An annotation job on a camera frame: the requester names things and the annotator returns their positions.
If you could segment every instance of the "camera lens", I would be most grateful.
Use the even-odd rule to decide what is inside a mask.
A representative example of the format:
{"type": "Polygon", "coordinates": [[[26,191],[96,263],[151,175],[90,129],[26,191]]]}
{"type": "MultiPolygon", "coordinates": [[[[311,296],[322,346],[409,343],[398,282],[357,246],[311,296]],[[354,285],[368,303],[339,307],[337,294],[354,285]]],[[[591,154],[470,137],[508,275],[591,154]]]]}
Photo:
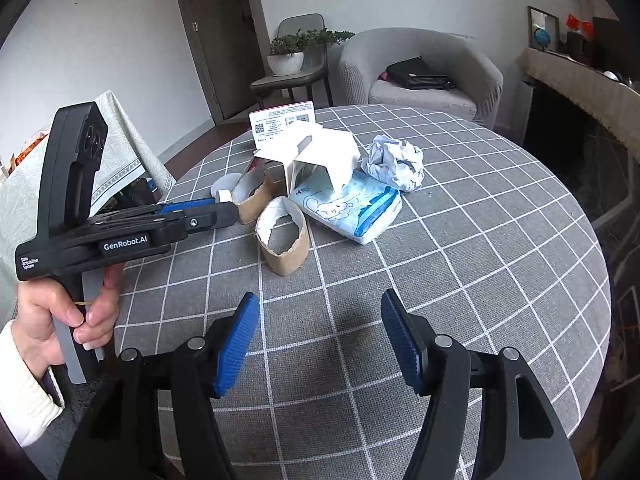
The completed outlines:
{"type": "Polygon", "coordinates": [[[100,151],[100,134],[98,132],[94,135],[94,142],[91,146],[91,158],[95,158],[95,156],[100,151]]]}
{"type": "Polygon", "coordinates": [[[88,152],[94,143],[94,127],[89,126],[84,134],[84,151],[88,152]]]}

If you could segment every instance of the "white flower pot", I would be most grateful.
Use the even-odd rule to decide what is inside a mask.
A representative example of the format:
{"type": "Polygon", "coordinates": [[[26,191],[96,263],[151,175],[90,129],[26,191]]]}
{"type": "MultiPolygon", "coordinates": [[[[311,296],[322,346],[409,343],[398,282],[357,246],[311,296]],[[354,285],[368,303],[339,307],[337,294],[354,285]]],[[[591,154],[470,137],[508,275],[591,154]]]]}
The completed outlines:
{"type": "Polygon", "coordinates": [[[293,75],[300,72],[302,62],[305,60],[304,52],[285,54],[284,56],[267,56],[267,63],[273,75],[293,75]]]}

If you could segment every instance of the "red decoration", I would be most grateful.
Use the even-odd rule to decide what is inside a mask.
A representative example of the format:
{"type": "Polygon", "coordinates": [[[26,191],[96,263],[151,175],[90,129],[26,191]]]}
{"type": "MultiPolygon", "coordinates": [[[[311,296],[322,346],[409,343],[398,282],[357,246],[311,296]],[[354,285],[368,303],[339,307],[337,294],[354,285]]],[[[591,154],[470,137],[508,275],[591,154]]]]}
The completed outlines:
{"type": "Polygon", "coordinates": [[[574,15],[569,14],[569,17],[566,19],[566,26],[571,30],[578,30],[578,27],[580,26],[580,20],[574,15]]]}
{"type": "Polygon", "coordinates": [[[589,40],[593,37],[593,25],[591,25],[591,22],[580,22],[580,30],[589,40]]]}

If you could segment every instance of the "floor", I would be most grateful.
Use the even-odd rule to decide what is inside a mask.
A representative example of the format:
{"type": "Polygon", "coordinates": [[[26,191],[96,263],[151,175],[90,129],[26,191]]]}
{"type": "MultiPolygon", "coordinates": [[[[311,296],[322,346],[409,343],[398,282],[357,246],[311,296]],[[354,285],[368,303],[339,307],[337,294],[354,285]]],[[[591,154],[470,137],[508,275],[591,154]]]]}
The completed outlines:
{"type": "MultiPolygon", "coordinates": [[[[273,108],[289,104],[289,99],[274,92],[264,99],[264,104],[268,108],[273,108]]],[[[249,124],[249,113],[255,112],[256,110],[258,110],[257,104],[243,110],[224,123],[214,126],[181,152],[173,156],[165,164],[166,168],[176,180],[179,180],[196,162],[202,160],[203,155],[208,155],[220,146],[228,143],[231,139],[235,139],[244,134],[251,127],[249,124]]]]}

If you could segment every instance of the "blue rubber gripper pad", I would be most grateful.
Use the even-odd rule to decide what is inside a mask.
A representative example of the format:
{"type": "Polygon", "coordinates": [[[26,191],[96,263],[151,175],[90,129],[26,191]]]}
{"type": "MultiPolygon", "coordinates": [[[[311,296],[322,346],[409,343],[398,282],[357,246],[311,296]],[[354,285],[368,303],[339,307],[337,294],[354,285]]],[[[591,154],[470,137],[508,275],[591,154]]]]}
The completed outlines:
{"type": "Polygon", "coordinates": [[[242,298],[234,325],[218,354],[218,370],[213,383],[216,395],[223,397],[236,383],[255,329],[260,321],[260,301],[248,292],[242,298]]]}
{"type": "Polygon", "coordinates": [[[419,394],[422,390],[422,358],[398,308],[387,294],[382,295],[380,312],[386,334],[396,354],[404,382],[419,394]]]}
{"type": "Polygon", "coordinates": [[[199,207],[203,205],[215,204],[215,198],[201,198],[199,200],[185,200],[184,202],[173,202],[165,204],[164,207],[156,214],[170,213],[171,211],[180,211],[184,209],[191,209],[192,207],[199,207]]]}

